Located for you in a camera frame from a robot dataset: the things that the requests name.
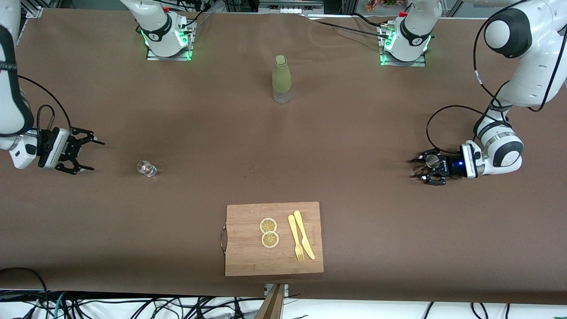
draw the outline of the metal frame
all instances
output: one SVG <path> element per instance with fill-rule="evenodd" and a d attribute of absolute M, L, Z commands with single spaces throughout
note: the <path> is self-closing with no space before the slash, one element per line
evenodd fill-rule
<path fill-rule="evenodd" d="M 455 2 L 455 4 L 453 5 L 453 7 L 449 10 L 449 12 L 447 12 L 447 14 L 445 16 L 448 17 L 454 17 L 457 12 L 459 11 L 459 9 L 461 8 L 461 6 L 463 5 L 463 0 L 457 0 L 457 2 Z"/>
<path fill-rule="evenodd" d="M 260 0 L 258 13 L 324 14 L 323 0 Z"/>
<path fill-rule="evenodd" d="M 35 19 L 41 16 L 43 8 L 59 8 L 62 0 L 20 0 L 22 9 L 26 12 L 26 18 Z"/>

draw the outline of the water bottle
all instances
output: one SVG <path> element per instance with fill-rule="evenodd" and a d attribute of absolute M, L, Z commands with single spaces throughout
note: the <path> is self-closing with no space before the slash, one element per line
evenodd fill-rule
<path fill-rule="evenodd" d="M 284 55 L 276 56 L 272 71 L 272 89 L 276 102 L 284 104 L 291 99 L 291 73 Z"/>
<path fill-rule="evenodd" d="M 143 160 L 138 163 L 138 172 L 146 175 L 147 177 L 152 177 L 158 173 L 158 168 L 147 160 Z"/>

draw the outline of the wooden leg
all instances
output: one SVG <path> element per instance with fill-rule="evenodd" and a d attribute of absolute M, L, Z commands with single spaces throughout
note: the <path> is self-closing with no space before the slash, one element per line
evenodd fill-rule
<path fill-rule="evenodd" d="M 280 319 L 284 307 L 285 284 L 275 284 L 254 319 Z"/>

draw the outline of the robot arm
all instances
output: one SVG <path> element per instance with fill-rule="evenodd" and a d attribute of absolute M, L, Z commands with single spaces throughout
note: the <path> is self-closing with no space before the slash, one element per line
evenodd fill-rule
<path fill-rule="evenodd" d="M 120 0 L 138 22 L 146 45 L 157 56 L 170 57 L 188 44 L 187 27 L 193 21 L 173 11 L 165 10 L 152 0 Z"/>
<path fill-rule="evenodd" d="M 71 128 L 33 128 L 33 114 L 18 82 L 15 47 L 20 27 L 20 1 L 0 0 L 0 149 L 8 150 L 14 166 L 24 169 L 36 156 L 39 166 L 76 174 L 92 167 L 81 166 L 76 157 L 81 145 L 93 141 L 98 144 L 91 131 Z M 75 138 L 79 133 L 85 138 Z M 74 167 L 65 167 L 70 161 Z"/>
<path fill-rule="evenodd" d="M 23 169 L 36 157 L 37 138 L 27 134 L 33 115 L 18 84 L 15 46 L 20 27 L 19 0 L 3 0 L 0 10 L 0 149 L 9 150 Z"/>
<path fill-rule="evenodd" d="M 504 125 L 506 115 L 513 105 L 533 107 L 553 99 L 565 82 L 567 54 L 561 55 L 565 36 L 558 32 L 567 25 L 566 5 L 566 0 L 527 1 L 487 23 L 488 46 L 508 58 L 519 57 L 520 63 L 512 79 L 496 94 L 498 101 L 493 101 L 475 124 L 474 133 L 484 151 L 470 140 L 461 145 L 458 156 L 444 157 L 439 150 L 430 150 L 418 158 L 431 169 L 431 173 L 419 175 L 421 179 L 444 184 L 447 176 L 476 178 L 520 168 L 523 143 L 509 125 Z M 437 165 L 443 161 L 446 165 Z"/>
<path fill-rule="evenodd" d="M 389 41 L 384 49 L 400 61 L 417 60 L 427 47 L 441 12 L 440 0 L 414 0 L 407 16 L 388 22 Z"/>

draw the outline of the yellow knife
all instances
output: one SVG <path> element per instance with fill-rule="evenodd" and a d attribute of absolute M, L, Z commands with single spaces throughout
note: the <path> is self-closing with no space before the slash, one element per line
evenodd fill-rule
<path fill-rule="evenodd" d="M 301 230 L 301 245 L 305 248 L 305 252 L 311 259 L 315 259 L 315 255 L 313 255 L 313 250 L 311 250 L 311 246 L 309 245 L 309 241 L 307 240 L 307 235 L 305 234 L 305 228 L 303 227 L 303 219 L 301 219 L 300 211 L 293 212 L 293 216 L 295 216 L 295 221 L 299 225 L 299 230 Z"/>

